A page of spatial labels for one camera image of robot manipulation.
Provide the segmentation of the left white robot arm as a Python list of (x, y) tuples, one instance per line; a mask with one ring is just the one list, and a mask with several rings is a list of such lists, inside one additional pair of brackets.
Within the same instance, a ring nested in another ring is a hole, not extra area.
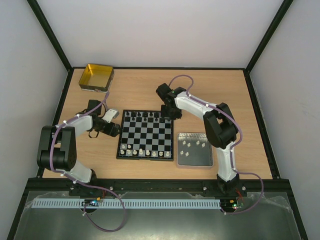
[(77, 155), (76, 138), (83, 133), (96, 132), (110, 137), (120, 134), (120, 125), (112, 122), (119, 111), (107, 108), (104, 102), (89, 100), (87, 108), (61, 124), (46, 125), (41, 129), (37, 152), (37, 165), (59, 173), (73, 183), (89, 184), (97, 175), (91, 168), (84, 166)]

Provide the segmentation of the grey tray of chess pieces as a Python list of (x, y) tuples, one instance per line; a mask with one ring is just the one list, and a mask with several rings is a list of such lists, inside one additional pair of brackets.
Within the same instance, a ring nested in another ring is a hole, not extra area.
[(212, 168), (214, 166), (213, 149), (207, 135), (200, 132), (179, 132), (176, 162), (180, 168)]

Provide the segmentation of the black and white chessboard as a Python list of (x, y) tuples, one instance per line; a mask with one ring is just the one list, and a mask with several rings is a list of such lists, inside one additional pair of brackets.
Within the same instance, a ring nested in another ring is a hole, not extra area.
[(116, 158), (172, 162), (174, 122), (160, 111), (125, 109)]

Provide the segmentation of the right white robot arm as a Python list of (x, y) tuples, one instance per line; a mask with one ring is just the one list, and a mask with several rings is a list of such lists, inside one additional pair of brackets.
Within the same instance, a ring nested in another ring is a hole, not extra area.
[(229, 106), (205, 102), (182, 87), (171, 89), (166, 83), (158, 86), (155, 92), (163, 101), (161, 114), (164, 118), (181, 119), (184, 110), (203, 120), (207, 140), (216, 148), (218, 191), (229, 196), (239, 183), (234, 153), (239, 130)]

